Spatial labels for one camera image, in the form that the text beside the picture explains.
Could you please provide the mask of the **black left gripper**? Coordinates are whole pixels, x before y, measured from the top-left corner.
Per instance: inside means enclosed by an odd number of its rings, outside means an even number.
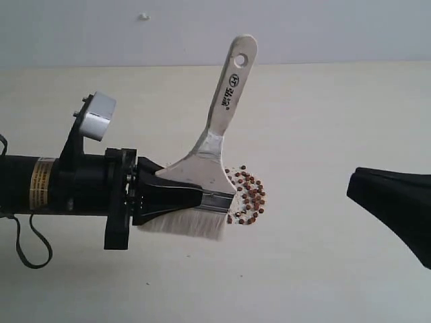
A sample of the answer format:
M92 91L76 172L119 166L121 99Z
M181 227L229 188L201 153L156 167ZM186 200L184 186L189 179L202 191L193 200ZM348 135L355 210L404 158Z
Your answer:
M128 187L133 186L137 151L106 149L103 155L82 150L62 152L57 172L57 211L61 215L106 218L105 250L127 250L133 210ZM161 215L198 207L203 189L196 184L156 176L164 168L138 157L132 225L143 225Z

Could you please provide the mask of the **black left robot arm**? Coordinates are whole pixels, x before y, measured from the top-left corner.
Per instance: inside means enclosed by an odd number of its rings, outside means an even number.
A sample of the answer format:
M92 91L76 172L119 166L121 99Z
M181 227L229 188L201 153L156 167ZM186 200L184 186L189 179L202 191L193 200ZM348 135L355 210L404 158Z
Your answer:
M1 158L1 212L106 218L104 249L126 250L132 225L197 207L203 189L156 177L161 166L134 149L103 155Z

